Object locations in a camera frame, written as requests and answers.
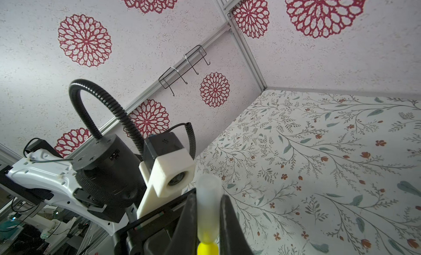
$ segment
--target yellow object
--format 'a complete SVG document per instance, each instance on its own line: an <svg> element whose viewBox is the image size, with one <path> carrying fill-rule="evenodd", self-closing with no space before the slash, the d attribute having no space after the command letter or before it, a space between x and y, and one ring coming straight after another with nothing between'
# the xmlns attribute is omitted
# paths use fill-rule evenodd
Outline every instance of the yellow object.
<svg viewBox="0 0 421 255"><path fill-rule="evenodd" d="M201 242L197 247L197 255L218 255L218 245L215 242L203 243Z"/></svg>

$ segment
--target green object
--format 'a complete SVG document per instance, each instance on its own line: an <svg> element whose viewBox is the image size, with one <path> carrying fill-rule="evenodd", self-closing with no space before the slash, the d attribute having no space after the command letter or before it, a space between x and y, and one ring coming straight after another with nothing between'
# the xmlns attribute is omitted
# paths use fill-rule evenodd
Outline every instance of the green object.
<svg viewBox="0 0 421 255"><path fill-rule="evenodd" d="M18 228L14 228L17 225L19 225L20 221L5 221L0 224L0 231L6 231L6 232L0 232L0 239L9 239L12 237L12 235L18 230Z"/></svg>

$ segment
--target black bracket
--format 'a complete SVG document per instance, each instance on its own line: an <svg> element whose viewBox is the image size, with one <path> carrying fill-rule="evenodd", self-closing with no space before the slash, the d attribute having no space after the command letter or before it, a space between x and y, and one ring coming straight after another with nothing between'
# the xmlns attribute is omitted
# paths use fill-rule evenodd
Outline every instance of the black bracket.
<svg viewBox="0 0 421 255"><path fill-rule="evenodd" d="M190 62L190 60L191 60L191 58L196 54L196 53L199 53L200 54L200 56L201 56L201 58L199 58L194 64L192 64L191 62ZM205 49L201 46L201 45L197 45L197 46L195 46L195 47L193 47L189 52L187 52L185 55L184 55L184 60L183 60L183 62L181 62L181 64L177 67L177 68L174 68L174 67L170 67L170 68L168 68L165 72L164 72L164 74L162 74L160 77L159 77L159 82L161 83L161 85L162 85L162 87L164 87L164 89L167 89L167 88L170 88L171 89L171 85L174 83L174 82L176 82L179 78L181 78L183 81L184 81L184 83L185 84L187 84L187 82L183 79L183 75L184 74L186 74L186 72L187 71L189 71L191 68L193 68L193 70L194 70L194 72L198 75L199 73L197 73L197 71L196 71L196 69L194 69L194 66L199 62L199 61L201 61L202 59L205 61L205 63L209 66L211 63L209 62L207 62L206 61L206 59L205 59L205 56L206 56L206 51L205 51ZM188 63L189 65L190 65L190 68L188 68L184 73L180 73L180 71L178 70L178 68L179 67L181 67L184 63ZM176 72L177 74L178 74L178 78L177 79L175 79L172 83L168 83L167 82L167 78L170 76L170 75L172 75L172 73L173 72Z"/></svg>

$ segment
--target translucent tube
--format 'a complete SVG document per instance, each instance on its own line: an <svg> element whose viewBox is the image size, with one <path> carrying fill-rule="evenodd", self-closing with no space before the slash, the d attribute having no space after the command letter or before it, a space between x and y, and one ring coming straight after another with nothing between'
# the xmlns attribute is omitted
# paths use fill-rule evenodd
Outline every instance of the translucent tube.
<svg viewBox="0 0 421 255"><path fill-rule="evenodd" d="M196 197L197 236L200 242L213 243L219 235L221 179L213 174L202 175L196 184Z"/></svg>

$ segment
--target wire hook rack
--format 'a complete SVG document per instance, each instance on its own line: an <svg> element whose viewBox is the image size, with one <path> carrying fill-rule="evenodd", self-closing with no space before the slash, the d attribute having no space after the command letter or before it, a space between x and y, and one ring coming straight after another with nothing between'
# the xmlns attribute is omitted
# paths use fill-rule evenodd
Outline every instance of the wire hook rack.
<svg viewBox="0 0 421 255"><path fill-rule="evenodd" d="M194 62L194 64L192 64L190 61L194 58L194 56L199 53L200 55L198 55L200 58ZM177 66L177 67L170 67L168 68L160 77L159 77L159 82L161 83L162 87L164 89L170 88L173 96L175 96L174 91L171 89L171 85L174 84L174 82L176 82L179 78L181 78L185 84L187 84L187 82L183 79L183 75L187 73L187 71L189 71L191 68L193 68L194 72L198 75L199 73L197 73L196 69L194 69L194 66L201 61L202 59L205 61L205 63L209 66L211 63L207 62L205 59L206 56L206 51L205 49L202 47L202 45L197 45L195 47L193 47L189 52L187 52L184 55L184 60ZM183 73L180 73L179 68L186 66L187 64L190 65L190 67L184 71ZM168 83L167 82L167 78L172 77L173 73L176 72L178 74L178 78L176 78L172 83Z"/></svg>

